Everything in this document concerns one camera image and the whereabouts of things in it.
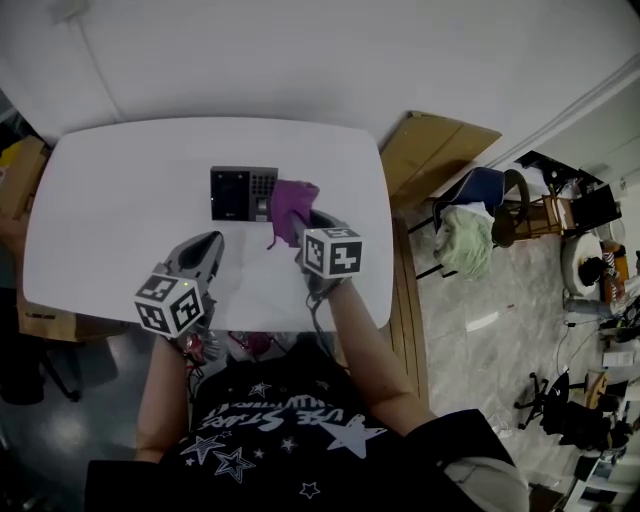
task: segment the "floor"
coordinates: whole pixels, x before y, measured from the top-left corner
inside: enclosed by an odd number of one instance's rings
[[[426,216],[426,211],[418,212],[413,219]],[[433,228],[411,239],[420,272],[433,263]],[[482,281],[443,279],[438,274],[419,281],[432,408],[439,415],[478,408],[493,422],[497,414],[511,431],[503,442],[518,466],[530,480],[545,475],[546,483],[572,472],[577,450],[558,446],[557,438],[544,435],[537,424],[518,430],[520,416],[512,406],[530,389],[531,371],[552,381],[556,377],[555,350],[567,331],[559,255],[559,238],[542,238],[496,249],[491,274]],[[471,330],[487,318],[495,320]],[[570,331],[560,351],[560,366],[595,327],[591,322]],[[38,405],[0,402],[0,426],[10,446],[61,509],[82,510],[89,460],[132,457],[151,347],[152,338],[134,330],[71,352],[56,350],[51,358],[63,379],[81,383],[80,403],[67,401],[50,381]],[[591,336],[572,361],[574,381],[584,378],[587,369],[599,367],[598,353],[596,336]]]
[[[407,225],[430,216],[425,207],[408,215]],[[417,273],[437,264],[434,236],[432,225],[410,235]],[[530,372],[556,379],[556,348],[567,333],[565,320],[587,323],[570,330],[561,346],[560,369],[585,339],[571,362],[572,382],[599,369],[601,361],[597,317],[563,311],[560,252],[560,237],[542,237],[494,249],[490,274],[482,280],[435,273],[418,281],[432,409],[443,415],[478,408],[492,424],[499,418],[511,431],[503,443],[518,467],[531,481],[544,475],[547,483],[572,474],[578,451],[558,446],[558,436],[545,435],[539,420],[518,430],[524,415],[513,403],[525,398],[526,390],[531,396]]]

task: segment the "purple cloth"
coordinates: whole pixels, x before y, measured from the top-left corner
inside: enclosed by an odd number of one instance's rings
[[[304,181],[276,181],[271,195],[273,243],[269,249],[276,245],[276,237],[282,238],[289,247],[300,247],[288,217],[291,213],[297,213],[308,225],[313,201],[319,193],[318,187]]]

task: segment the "white table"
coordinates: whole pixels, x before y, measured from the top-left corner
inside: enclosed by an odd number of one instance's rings
[[[271,223],[211,220],[209,169],[277,167],[320,187],[314,208],[365,240],[354,279],[376,325],[389,319],[391,217],[377,146],[362,131],[271,119],[193,118],[119,124],[65,135],[45,169],[24,264],[29,301],[137,321],[133,295],[158,261],[189,237],[219,230],[225,252],[210,293],[212,328],[313,330],[297,249]],[[333,329],[327,304],[318,311]]]

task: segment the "black t-shirt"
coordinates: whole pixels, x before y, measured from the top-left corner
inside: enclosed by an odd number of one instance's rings
[[[348,375],[315,345],[237,363],[205,381],[188,437],[159,464],[93,461],[86,510],[224,505],[411,504],[479,510],[443,469],[466,457],[513,464],[478,411],[405,438],[369,416]]]

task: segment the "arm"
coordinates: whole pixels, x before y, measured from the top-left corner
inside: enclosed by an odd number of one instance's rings
[[[329,304],[351,378],[371,414],[402,436],[435,419],[416,396],[350,280],[329,294]]]
[[[138,413],[136,460],[159,462],[187,431],[185,360],[156,338]]]

